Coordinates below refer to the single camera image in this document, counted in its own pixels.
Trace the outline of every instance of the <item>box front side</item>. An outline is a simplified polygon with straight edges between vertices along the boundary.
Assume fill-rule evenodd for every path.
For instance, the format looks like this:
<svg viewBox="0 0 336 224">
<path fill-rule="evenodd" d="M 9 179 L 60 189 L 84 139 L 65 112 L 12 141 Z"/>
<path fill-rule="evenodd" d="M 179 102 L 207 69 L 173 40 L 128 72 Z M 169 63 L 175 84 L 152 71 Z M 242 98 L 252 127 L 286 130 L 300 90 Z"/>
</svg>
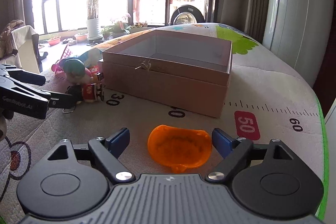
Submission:
<svg viewBox="0 0 336 224">
<path fill-rule="evenodd" d="M 105 61 L 102 68 L 109 89 L 216 118 L 221 116 L 227 91 L 224 86 Z"/>
</svg>

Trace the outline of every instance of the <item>cartoon eye print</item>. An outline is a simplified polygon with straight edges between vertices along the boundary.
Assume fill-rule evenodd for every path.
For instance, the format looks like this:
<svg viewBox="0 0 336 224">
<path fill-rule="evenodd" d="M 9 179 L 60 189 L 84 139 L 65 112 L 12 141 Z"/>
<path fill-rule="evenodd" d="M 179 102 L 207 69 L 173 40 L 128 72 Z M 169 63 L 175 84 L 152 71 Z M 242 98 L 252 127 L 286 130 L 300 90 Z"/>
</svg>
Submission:
<svg viewBox="0 0 336 224">
<path fill-rule="evenodd" d="M 29 145 L 18 141 L 11 144 L 8 137 L 0 142 L 2 163 L 0 164 L 0 202 L 3 199 L 9 182 L 21 180 L 29 171 L 32 162 L 32 153 Z"/>
</svg>

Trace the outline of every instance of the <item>cardboard box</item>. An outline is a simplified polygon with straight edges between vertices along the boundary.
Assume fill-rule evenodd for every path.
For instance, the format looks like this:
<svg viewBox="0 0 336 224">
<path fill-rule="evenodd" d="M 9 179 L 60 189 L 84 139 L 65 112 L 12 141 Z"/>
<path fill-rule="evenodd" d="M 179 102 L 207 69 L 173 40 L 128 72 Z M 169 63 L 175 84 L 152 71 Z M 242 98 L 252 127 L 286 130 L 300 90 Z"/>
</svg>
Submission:
<svg viewBox="0 0 336 224">
<path fill-rule="evenodd" d="M 218 118 L 231 47 L 219 38 L 154 30 L 104 51 L 98 65 L 109 89 Z"/>
</svg>

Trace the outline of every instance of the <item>orange plastic bowl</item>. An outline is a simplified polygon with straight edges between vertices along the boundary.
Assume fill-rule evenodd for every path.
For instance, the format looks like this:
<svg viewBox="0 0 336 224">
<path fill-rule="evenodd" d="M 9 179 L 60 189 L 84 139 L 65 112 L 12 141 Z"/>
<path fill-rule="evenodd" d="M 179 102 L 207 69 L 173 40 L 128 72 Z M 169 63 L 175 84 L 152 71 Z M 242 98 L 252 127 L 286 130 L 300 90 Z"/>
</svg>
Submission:
<svg viewBox="0 0 336 224">
<path fill-rule="evenodd" d="M 61 37 L 54 37 L 48 40 L 50 46 L 57 45 L 61 41 Z"/>
<path fill-rule="evenodd" d="M 178 174 L 206 163 L 212 144 L 204 130 L 160 125 L 149 135 L 147 148 L 153 160 Z"/>
</svg>

